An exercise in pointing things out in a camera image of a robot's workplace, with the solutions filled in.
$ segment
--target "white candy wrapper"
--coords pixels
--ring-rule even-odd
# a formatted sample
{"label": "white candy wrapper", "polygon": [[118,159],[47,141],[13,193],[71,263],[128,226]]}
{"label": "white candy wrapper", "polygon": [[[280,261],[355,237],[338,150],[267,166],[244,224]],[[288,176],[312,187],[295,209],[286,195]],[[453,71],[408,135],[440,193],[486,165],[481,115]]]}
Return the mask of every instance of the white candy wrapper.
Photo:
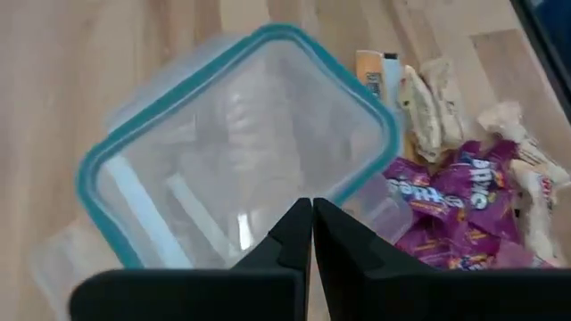
{"label": "white candy wrapper", "polygon": [[404,67],[399,103],[407,113],[410,129],[417,138],[417,153],[429,162],[436,162],[443,149],[438,110],[430,90],[410,66]]}
{"label": "white candy wrapper", "polygon": [[511,162],[511,174],[527,192],[531,205],[520,216],[525,246],[555,267],[564,260],[559,244],[551,231],[551,213],[555,204],[551,180],[540,169],[523,160]]}
{"label": "white candy wrapper", "polygon": [[443,143],[456,148],[470,139],[471,128],[464,110],[452,61],[438,58],[425,62],[420,74],[430,87],[440,116]]}
{"label": "white candy wrapper", "polygon": [[504,138],[518,143],[518,158],[544,171],[556,190],[571,183],[569,173],[539,148],[537,140],[522,124],[519,103],[500,103],[481,113],[478,122],[486,131],[501,134]]}

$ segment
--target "container lid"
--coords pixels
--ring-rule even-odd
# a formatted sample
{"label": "container lid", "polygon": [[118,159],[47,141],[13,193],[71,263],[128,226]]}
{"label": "container lid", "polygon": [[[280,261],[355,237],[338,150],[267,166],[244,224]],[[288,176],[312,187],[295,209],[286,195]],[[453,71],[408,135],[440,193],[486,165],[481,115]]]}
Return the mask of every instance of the container lid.
{"label": "container lid", "polygon": [[346,201],[395,157],[397,127],[317,42],[272,24],[96,145],[79,198],[127,268],[230,268],[297,198]]}

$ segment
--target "pile of candy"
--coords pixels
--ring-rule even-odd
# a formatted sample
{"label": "pile of candy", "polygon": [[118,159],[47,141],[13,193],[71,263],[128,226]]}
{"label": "pile of candy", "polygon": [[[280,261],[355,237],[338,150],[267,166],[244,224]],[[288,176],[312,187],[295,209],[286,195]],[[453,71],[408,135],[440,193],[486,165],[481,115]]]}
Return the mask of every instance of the pile of candy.
{"label": "pile of candy", "polygon": [[421,74],[402,70],[394,106],[405,115],[406,139],[383,173],[414,215],[395,245],[443,269],[564,266],[550,217],[555,192],[571,178],[528,134],[519,106],[482,113],[493,140],[476,141],[451,62],[429,62]]}

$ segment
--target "teal container rim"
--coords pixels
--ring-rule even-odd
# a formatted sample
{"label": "teal container rim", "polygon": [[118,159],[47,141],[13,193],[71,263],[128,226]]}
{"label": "teal container rim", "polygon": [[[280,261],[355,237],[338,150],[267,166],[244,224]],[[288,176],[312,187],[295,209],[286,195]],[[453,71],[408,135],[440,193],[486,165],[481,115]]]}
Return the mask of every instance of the teal container rim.
{"label": "teal container rim", "polygon": [[218,74],[222,71],[234,68],[262,45],[276,40],[292,41],[298,45],[310,59],[320,65],[322,70],[325,68],[326,74],[334,76],[336,81],[341,83],[342,86],[340,87],[348,95],[355,97],[355,101],[380,123],[383,129],[382,136],[395,138],[386,141],[385,150],[347,182],[346,188],[332,195],[331,201],[333,203],[342,204],[363,186],[369,177],[384,169],[396,157],[401,140],[397,121],[393,114],[366,87],[317,41],[301,29],[281,23],[262,26],[112,131],[101,143],[95,145],[80,163],[76,176],[78,197],[86,208],[87,214],[94,221],[125,268],[143,268],[144,265],[115,220],[107,214],[104,201],[99,197],[96,189],[96,178],[102,165],[123,147],[160,123],[162,119],[165,119],[165,116],[176,112],[189,101],[195,99],[196,96],[216,82],[219,77]]}

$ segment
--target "wooden floor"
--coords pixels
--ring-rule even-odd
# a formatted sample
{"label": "wooden floor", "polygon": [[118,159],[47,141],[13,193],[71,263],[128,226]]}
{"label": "wooden floor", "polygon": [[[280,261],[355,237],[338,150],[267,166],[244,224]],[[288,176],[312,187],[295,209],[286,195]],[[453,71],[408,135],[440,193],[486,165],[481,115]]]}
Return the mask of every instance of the wooden floor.
{"label": "wooden floor", "polygon": [[[54,319],[30,277],[30,251],[85,217],[74,172],[103,138],[106,115],[165,62],[204,39],[246,34],[269,21],[301,25],[349,69],[357,49],[397,52],[412,65],[449,56],[470,115],[498,101],[519,101],[545,149],[571,169],[571,127],[509,0],[3,0],[2,320]],[[557,226],[571,231],[560,210],[571,194],[562,199]],[[86,228],[92,245],[108,251]],[[571,238],[564,243],[569,252]],[[106,253],[93,269],[117,265]],[[318,309],[311,318],[324,315]]]}

